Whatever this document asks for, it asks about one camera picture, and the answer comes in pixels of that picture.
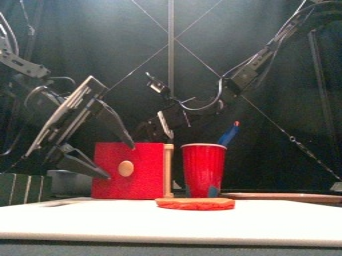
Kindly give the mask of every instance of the blue marker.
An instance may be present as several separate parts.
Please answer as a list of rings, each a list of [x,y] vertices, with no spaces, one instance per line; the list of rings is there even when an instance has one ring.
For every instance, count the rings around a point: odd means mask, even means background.
[[[235,121],[233,127],[221,136],[218,144],[227,147],[227,145],[230,144],[230,141],[235,137],[238,131],[239,131],[239,121]]]

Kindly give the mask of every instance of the red plastic cup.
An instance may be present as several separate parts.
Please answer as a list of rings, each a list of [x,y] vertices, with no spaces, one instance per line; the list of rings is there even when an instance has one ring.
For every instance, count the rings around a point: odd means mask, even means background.
[[[182,146],[186,196],[218,197],[227,148],[219,144],[193,143]]]

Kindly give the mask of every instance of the red box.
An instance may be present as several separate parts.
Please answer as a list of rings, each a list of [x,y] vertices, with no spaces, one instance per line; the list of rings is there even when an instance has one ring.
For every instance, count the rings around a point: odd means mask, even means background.
[[[93,198],[155,199],[173,197],[171,156],[173,144],[99,142],[94,162],[111,175],[111,179],[94,178]]]

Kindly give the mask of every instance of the black backdrop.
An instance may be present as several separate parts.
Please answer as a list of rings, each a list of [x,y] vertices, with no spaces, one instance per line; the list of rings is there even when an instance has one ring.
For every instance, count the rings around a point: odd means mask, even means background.
[[[301,2],[174,1],[174,94],[179,99],[194,96],[207,99],[215,95],[218,75],[265,47]],[[163,107],[161,96],[146,86],[145,73],[150,72],[169,82],[170,2],[31,0],[23,3],[28,22],[36,30],[35,38],[28,35],[20,1],[0,3],[0,11],[18,36],[20,56],[31,56],[32,62],[43,64],[54,76],[72,77],[78,84],[94,75],[111,88],[106,102],[133,132]],[[265,83],[247,96],[342,175],[341,22],[330,23],[317,33],[336,140],[332,140],[328,129],[306,36],[282,48]],[[329,190],[334,177],[241,98],[206,125],[175,131],[175,181],[183,184],[181,145],[215,142],[235,120],[241,121],[241,132],[227,152],[223,187]],[[115,140],[118,138],[97,122],[90,122],[75,134],[72,145],[93,157],[95,142]],[[24,139],[20,145],[27,147]],[[15,161],[18,155],[20,153],[7,159]]]

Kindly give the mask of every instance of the white table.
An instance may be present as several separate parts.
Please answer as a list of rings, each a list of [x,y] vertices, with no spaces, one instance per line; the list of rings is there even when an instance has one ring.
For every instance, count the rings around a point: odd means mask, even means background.
[[[159,208],[154,200],[75,198],[2,207],[0,216],[7,245],[60,241],[342,248],[342,208],[292,201],[237,200],[233,210],[183,211]]]

